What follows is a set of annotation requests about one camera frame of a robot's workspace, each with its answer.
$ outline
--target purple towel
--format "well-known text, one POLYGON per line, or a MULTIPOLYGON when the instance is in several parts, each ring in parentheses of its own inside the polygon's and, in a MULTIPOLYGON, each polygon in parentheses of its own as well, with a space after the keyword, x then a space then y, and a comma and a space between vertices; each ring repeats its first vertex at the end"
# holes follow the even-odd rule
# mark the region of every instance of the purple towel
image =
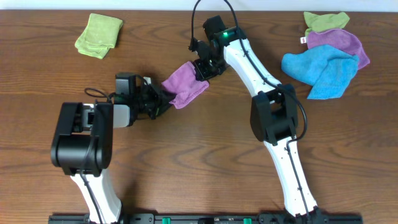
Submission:
POLYGON ((170 101, 176 109, 187 106, 209 87, 208 81, 195 79, 195 67, 191 62, 183 64, 162 85, 167 91, 176 94, 174 100, 170 101))
POLYGON ((358 69, 371 62, 362 47, 361 41, 354 34, 343 29, 330 29, 321 33, 311 32, 308 35, 308 49, 324 44, 342 50, 347 54, 357 55, 359 57, 358 69))

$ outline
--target tag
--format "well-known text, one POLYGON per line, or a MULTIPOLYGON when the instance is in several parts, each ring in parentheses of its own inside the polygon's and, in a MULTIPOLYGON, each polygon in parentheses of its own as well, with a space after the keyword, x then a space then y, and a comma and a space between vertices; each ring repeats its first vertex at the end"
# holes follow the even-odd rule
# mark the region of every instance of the tag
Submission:
POLYGON ((300 43, 302 43, 302 44, 307 43, 307 38, 306 37, 300 37, 300 43))
POLYGON ((145 80, 147 80, 148 85, 152 83, 152 80, 149 77, 144 77, 145 80))

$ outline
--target green towel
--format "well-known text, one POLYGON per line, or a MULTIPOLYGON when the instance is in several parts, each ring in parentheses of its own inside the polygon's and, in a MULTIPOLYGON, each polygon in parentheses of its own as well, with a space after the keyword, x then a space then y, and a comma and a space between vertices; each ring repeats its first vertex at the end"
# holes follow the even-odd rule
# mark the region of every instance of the green towel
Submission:
POLYGON ((102 59, 109 48, 114 48, 123 21, 91 13, 86 29, 76 40, 79 53, 102 59))
POLYGON ((349 21, 349 17, 345 12, 339 14, 325 14, 322 16, 313 14, 311 12, 304 12, 305 23, 309 27, 305 31, 305 36, 311 31, 322 32, 333 28, 344 28, 349 21))

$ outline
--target crumpled blue cloth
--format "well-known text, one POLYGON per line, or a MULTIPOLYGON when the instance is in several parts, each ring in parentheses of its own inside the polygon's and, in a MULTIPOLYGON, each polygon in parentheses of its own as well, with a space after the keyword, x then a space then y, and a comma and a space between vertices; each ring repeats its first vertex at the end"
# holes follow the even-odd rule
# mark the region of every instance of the crumpled blue cloth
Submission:
POLYGON ((340 98, 358 71, 359 58, 330 45, 302 54, 285 54, 282 70, 292 78, 313 86, 307 99, 340 98))

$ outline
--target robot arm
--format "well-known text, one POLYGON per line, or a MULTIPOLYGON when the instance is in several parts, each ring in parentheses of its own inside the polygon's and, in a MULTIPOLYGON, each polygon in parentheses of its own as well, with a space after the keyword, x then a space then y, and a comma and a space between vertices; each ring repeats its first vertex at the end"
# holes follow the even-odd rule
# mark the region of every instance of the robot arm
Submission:
MULTIPOLYGON (((285 97, 283 92, 266 84, 258 74, 247 55, 269 82, 280 85, 280 81, 276 80, 256 57, 242 31, 246 55, 239 41, 237 29, 235 27, 227 29, 219 16, 208 19, 203 28, 210 41, 210 47, 201 42, 190 47, 191 50, 196 50, 200 57, 194 62, 197 80, 221 75, 227 64, 238 73, 252 96, 252 130, 259 141, 264 141, 272 156, 282 184, 286 210, 293 216, 313 211, 317 203, 305 180, 297 152, 297 142, 290 144, 290 155, 285 150, 287 141, 295 138, 297 126, 295 102, 291 97, 285 97), (278 104, 280 107, 277 110, 271 109, 271 104, 278 104)), ((284 88, 295 94, 291 85, 286 85, 284 88)))
POLYGON ((91 222, 116 223, 121 214, 122 204, 107 169, 111 162, 113 129, 131 126, 139 113, 155 119, 170 107, 169 101, 174 98, 151 85, 147 77, 142 78, 138 88, 136 77, 131 73, 116 75, 114 104, 64 103, 61 107, 51 160, 79 187, 90 210, 91 222))
MULTIPOLYGON (((249 41, 247 39, 243 40, 243 44, 251 59, 256 63, 257 68, 266 76, 266 78, 273 84, 278 85, 280 81, 276 80, 261 64, 256 55, 251 49, 249 41)), ((248 88, 250 95, 252 97, 257 96, 260 91, 268 93, 273 91, 274 88, 263 82, 262 78, 255 71, 253 66, 247 57, 244 56, 243 49, 239 40, 234 40, 229 43, 228 46, 224 47, 224 59, 225 62, 230 65, 241 77, 246 88, 248 88)), ((265 146, 272 156, 272 160, 277 169, 280 183, 282 184, 282 189, 284 192, 284 200, 286 210, 292 215, 304 215, 306 214, 306 209, 304 202, 302 200, 301 192, 299 191, 299 186, 294 174, 292 163, 290 161, 288 152, 284 149, 288 140, 291 140, 292 136, 288 136, 277 141, 276 146, 271 143, 264 141, 265 146)), ((290 144, 290 153, 292 155, 295 168, 297 170, 297 175, 301 183, 301 188, 305 197, 305 203, 308 211, 311 212, 314 207, 317 206, 317 202, 312 197, 310 189, 308 188, 307 181, 301 167, 299 154, 297 152, 297 142, 292 142, 290 144)))

